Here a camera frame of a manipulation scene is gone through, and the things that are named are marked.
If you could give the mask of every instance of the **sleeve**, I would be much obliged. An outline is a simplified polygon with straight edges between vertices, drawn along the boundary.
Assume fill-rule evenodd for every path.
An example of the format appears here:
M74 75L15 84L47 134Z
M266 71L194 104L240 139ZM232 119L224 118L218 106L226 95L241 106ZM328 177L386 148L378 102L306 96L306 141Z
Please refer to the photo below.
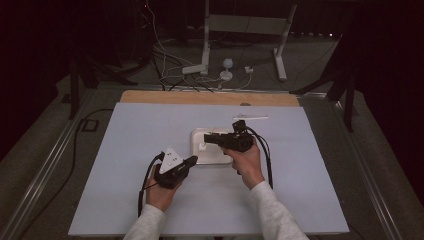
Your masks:
M256 185L249 197L253 210L259 216L265 240L308 240L289 210L278 201L268 182Z
M165 221L166 216L161 210L146 204L140 217L125 235L124 240L159 239Z

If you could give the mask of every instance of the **person's right hand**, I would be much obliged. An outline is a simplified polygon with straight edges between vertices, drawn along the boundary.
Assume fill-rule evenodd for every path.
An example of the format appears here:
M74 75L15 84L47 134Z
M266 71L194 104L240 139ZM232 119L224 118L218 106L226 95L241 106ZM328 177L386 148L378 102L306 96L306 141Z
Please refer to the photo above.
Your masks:
M223 149L224 153L233 158L233 168L240 172L244 184L252 189L265 181L261 170L261 159L256 139L253 146L246 152L238 152L231 149Z

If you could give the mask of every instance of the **dark background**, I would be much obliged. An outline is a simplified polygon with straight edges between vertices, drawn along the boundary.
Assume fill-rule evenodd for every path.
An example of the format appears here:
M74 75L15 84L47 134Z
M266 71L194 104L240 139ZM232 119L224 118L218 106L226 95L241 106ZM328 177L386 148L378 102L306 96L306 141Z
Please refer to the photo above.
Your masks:
M211 12L225 13L234 6L232 1L211 2ZM236 2L240 15L278 17L287 11L282 1L241 2L247 1ZM0 159L57 96L55 84L69 74L75 46L103 63L119 65L130 58L125 42L137 34L133 3L2 1ZM150 6L158 24L181 41L190 37L187 25L203 24L203 1L152 0ZM419 1L301 1L291 34L344 34L323 77L343 66L356 66L356 89L364 94L423 203L422 9Z

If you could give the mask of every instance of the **floor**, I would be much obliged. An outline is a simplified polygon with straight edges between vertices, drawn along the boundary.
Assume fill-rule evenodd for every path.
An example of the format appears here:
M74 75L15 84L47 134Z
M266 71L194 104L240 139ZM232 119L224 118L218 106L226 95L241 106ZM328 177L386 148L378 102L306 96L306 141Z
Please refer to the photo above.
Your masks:
M200 63L201 39L180 43L161 37L162 44L155 45L156 51L166 49L169 61L163 61L163 54L158 53L156 63L162 77L167 77L162 81L165 89L287 93L318 79L337 46L337 41L331 38L289 37L283 52L288 80L281 82L277 79L271 54L278 38L261 36L252 40L252 36L251 39L238 38L234 43L226 38L219 40L220 37L211 44L207 79L199 75L182 79L181 67L175 60L183 64ZM222 62L225 58L233 59L234 66L230 70L234 77L222 83L216 79L224 70ZM251 76L244 72L245 66L253 67ZM15 237L10 239L17 239L22 231L25 235L19 239L122 239L120 236L80 238L67 234L111 113L102 111L93 115L100 122L96 132L78 132L77 137L73 133L80 118L98 109L113 108L123 91L161 90L162 86L153 63L129 77L139 83L136 87L123 86L101 74L99 78L101 82L97 89L82 87L81 109L75 120L68 119L70 106L61 103L62 97L69 93L69 77L60 81L57 99L0 163L0 228L2 234L13 232L11 235ZM351 232L311 235L310 239L422 239L423 207L361 93L355 93L354 132L350 133L340 120L343 99L341 102L325 99L329 87L331 84L321 86L300 96L299 101L308 115ZM30 184L38 179L39 169L45 169L46 162L52 171L46 174L43 183L36 182L39 183L37 189L32 189L31 186L36 184ZM62 187L69 173L72 175ZM19 203L25 200L27 191L32 191L38 200L23 209ZM58 193L57 197L49 203L55 193Z

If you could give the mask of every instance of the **gray carpet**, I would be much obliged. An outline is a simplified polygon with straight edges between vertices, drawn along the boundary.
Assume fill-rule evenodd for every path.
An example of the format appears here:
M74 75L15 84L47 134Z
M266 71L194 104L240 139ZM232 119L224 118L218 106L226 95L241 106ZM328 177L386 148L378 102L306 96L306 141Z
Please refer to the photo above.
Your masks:
M337 44L327 38L290 37L283 52L289 79L287 82L279 82L271 57L271 49L276 43L278 43L278 39L271 38L266 42L245 48L212 49L211 71L208 77L216 78L223 70L220 67L222 60L231 57L235 62L234 73L237 77L234 78L234 81L223 85L224 91L232 91L234 88L245 85L247 79L244 78L243 69L238 71L237 67L247 65L253 66L254 73L251 84L245 90L281 92L297 89L320 76ZM169 41L164 43L164 47L172 55L196 64L200 62L201 41L193 40L187 44ZM175 66L170 62L166 64L167 69ZM170 75L179 75L178 71L172 71L170 71ZM151 65L131 76L130 79L140 83L138 87L132 87L133 89L160 90L158 76ZM172 84L177 80L169 79L169 82ZM191 86L206 91L196 85L194 78L186 80ZM212 90L216 91L219 82L208 84L211 85ZM330 86L331 84L327 84L315 89L314 92L325 93ZM70 124L67 119L70 107L60 102L62 96L69 92L69 79L65 78L59 82L58 89L60 91L58 98L50 104L0 163L1 229L4 229L8 220L11 219L13 211L23 198L38 169L49 158L62 130ZM97 90L85 91L84 96L89 97L85 98L86 104L83 105L79 116L85 116L98 109L113 108L125 89L129 88L102 77L102 82ZM188 86L175 88L175 90L186 89L193 90ZM423 208L408 184L378 124L369 112L362 95L358 92L355 95L353 133L347 132L341 124L337 103L328 102L320 95L301 97L300 103L308 115L343 213L351 226L350 233L310 236L310 239L422 239L424 236ZM92 118L100 121L99 129L96 132L78 133L76 166L70 181L37 221L30 226L23 239L79 239L68 236L67 232L110 116L111 112L108 111L96 113ZM72 139L63 147L57 165L53 166L54 171L49 181L42 186L43 191L29 215L29 220L40 212L69 173L73 154ZM366 161L365 170L361 159ZM364 171L371 173L371 179L364 174ZM377 189L370 188L370 182L375 183ZM394 233L390 237L390 229L388 230L385 226L387 221L382 218L379 206L387 207L399 235Z

